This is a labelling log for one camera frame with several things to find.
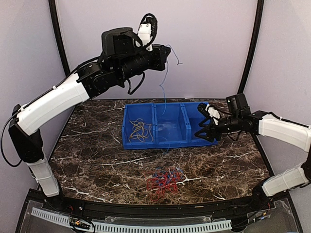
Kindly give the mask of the right black frame post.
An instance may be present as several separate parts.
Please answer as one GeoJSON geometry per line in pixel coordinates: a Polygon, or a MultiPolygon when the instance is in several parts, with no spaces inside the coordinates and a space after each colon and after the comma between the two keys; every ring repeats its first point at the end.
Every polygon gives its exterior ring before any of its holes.
{"type": "Polygon", "coordinates": [[[255,19],[254,19],[254,25],[253,25],[250,45],[249,45],[247,58],[245,61],[245,66],[243,69],[243,73],[242,73],[242,77],[241,77],[241,81],[239,84],[237,94],[244,93],[244,90],[247,84],[247,80],[248,80],[249,73],[251,70],[253,58],[254,58],[255,51],[256,51],[258,36],[260,32],[261,20],[262,20],[263,9],[264,9],[264,2],[265,0],[257,0],[257,7],[256,7],[256,13],[255,13],[255,19]]]}

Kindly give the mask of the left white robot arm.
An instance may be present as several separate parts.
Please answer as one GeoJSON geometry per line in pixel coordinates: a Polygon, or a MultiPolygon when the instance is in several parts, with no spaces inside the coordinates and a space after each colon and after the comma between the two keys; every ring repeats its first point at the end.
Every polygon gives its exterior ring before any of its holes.
{"type": "Polygon", "coordinates": [[[74,69],[62,82],[25,105],[16,105],[4,129],[22,162],[33,173],[49,203],[57,211],[69,207],[43,151],[40,127],[65,110],[93,99],[114,86],[124,87],[146,70],[163,71],[171,49],[155,44],[155,30],[132,28],[102,34],[102,52],[74,69]]]}

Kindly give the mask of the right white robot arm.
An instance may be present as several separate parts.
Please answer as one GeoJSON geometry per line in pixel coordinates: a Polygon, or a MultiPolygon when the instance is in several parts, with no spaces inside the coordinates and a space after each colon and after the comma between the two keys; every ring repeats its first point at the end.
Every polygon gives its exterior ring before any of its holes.
{"type": "MultiPolygon", "coordinates": [[[[284,119],[273,112],[252,113],[244,94],[227,97],[226,103],[229,111],[224,116],[221,116],[223,111],[211,104],[198,105],[197,109],[205,119],[199,123],[201,129],[195,133],[196,137],[213,142],[220,140],[222,134],[246,132],[278,139],[310,153],[310,126],[284,119]]],[[[248,199],[248,207],[257,211],[274,195],[310,183],[311,158],[308,156],[305,162],[258,183],[248,199]]]]}

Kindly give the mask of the black frame post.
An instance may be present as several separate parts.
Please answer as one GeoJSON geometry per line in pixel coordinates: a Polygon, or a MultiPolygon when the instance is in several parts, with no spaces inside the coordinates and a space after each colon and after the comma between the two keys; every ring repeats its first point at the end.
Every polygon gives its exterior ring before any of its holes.
{"type": "Polygon", "coordinates": [[[254,25],[253,25],[250,45],[249,45],[247,58],[245,61],[245,66],[243,69],[243,73],[242,73],[242,77],[241,77],[241,81],[239,84],[237,94],[244,93],[244,90],[247,84],[247,80],[248,80],[249,73],[251,70],[253,58],[254,58],[255,51],[256,51],[258,36],[260,32],[261,20],[262,20],[263,9],[264,9],[264,2],[265,0],[257,0],[257,7],[256,7],[256,13],[255,13],[255,19],[254,19],[254,25]]]}
{"type": "Polygon", "coordinates": [[[56,9],[56,1],[55,0],[48,0],[48,3],[49,3],[51,20],[52,20],[52,27],[53,27],[53,31],[54,31],[54,36],[55,36],[59,56],[61,59],[61,64],[62,64],[64,73],[66,75],[69,75],[70,68],[69,68],[69,64],[68,64],[68,60],[67,60],[67,56],[66,56],[66,52],[65,52],[65,47],[64,47],[64,43],[63,43],[63,39],[62,39],[62,35],[61,35],[60,23],[59,23],[57,9],[56,9]]]}

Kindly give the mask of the left black frame post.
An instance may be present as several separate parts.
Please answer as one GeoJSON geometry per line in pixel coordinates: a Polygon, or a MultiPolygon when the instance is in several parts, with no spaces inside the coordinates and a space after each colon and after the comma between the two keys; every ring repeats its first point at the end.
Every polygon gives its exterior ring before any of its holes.
{"type": "Polygon", "coordinates": [[[66,56],[66,52],[65,52],[65,47],[64,47],[64,43],[63,43],[63,39],[62,39],[62,35],[61,35],[60,23],[59,23],[57,9],[56,9],[56,1],[55,0],[48,0],[48,3],[49,3],[51,20],[52,20],[52,27],[53,27],[53,31],[54,31],[54,36],[55,36],[59,56],[61,59],[61,64],[62,64],[64,73],[66,75],[69,75],[70,68],[69,68],[69,64],[68,64],[68,60],[67,60],[67,56],[66,56]]]}

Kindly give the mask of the black front rail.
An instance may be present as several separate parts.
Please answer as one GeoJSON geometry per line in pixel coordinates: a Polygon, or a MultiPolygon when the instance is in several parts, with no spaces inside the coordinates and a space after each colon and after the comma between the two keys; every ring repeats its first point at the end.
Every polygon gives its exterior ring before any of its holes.
{"type": "Polygon", "coordinates": [[[88,201],[61,197],[61,203],[56,201],[45,202],[42,192],[30,189],[23,204],[23,211],[30,204],[38,205],[52,211],[82,216],[88,219],[104,219],[105,217],[138,217],[138,218],[182,218],[211,215],[245,220],[248,213],[272,209],[275,207],[272,201],[255,204],[251,197],[223,200],[216,202],[203,202],[197,204],[177,205],[134,205],[113,204],[97,201],[88,201]]]}

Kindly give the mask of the blue three-compartment plastic bin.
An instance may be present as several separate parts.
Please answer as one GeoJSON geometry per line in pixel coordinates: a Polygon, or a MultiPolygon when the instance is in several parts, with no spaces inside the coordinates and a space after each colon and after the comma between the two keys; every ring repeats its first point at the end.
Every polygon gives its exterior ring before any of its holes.
{"type": "Polygon", "coordinates": [[[122,124],[126,150],[173,149],[218,144],[196,137],[205,118],[197,109],[200,102],[127,104],[122,124]]]}

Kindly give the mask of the clear acrylic plate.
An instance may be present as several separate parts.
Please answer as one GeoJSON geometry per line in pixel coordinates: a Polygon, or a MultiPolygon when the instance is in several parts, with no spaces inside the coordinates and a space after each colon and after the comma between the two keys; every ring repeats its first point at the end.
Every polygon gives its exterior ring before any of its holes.
{"type": "Polygon", "coordinates": [[[195,217],[165,217],[165,218],[142,218],[142,217],[116,217],[107,216],[104,223],[118,225],[137,226],[177,226],[211,223],[212,216],[195,217]]]}

